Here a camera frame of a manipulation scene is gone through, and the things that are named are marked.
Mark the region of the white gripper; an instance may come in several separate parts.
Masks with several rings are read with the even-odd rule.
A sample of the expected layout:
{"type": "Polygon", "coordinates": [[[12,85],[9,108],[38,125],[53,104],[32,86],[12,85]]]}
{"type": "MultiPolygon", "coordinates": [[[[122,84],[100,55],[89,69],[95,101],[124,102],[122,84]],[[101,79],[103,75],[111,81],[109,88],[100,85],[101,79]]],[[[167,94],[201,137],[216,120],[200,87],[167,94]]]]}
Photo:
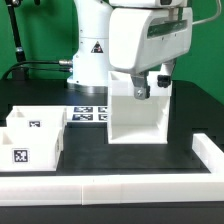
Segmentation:
{"type": "Polygon", "coordinates": [[[131,76],[134,97],[150,97],[147,73],[161,65],[157,85],[171,85],[175,58],[187,53],[191,45],[192,9],[116,8],[109,24],[109,60],[111,65],[131,76]]]}

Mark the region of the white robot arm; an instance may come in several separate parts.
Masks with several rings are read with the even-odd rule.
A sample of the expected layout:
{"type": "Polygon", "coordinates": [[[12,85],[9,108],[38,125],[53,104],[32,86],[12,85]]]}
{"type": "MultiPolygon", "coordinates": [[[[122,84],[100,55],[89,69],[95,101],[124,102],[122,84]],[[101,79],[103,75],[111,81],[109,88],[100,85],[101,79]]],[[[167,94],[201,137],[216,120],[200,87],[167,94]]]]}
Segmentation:
{"type": "Polygon", "coordinates": [[[171,94],[176,58],[187,53],[195,21],[189,0],[74,0],[79,48],[72,89],[127,90],[137,99],[171,94]]]}

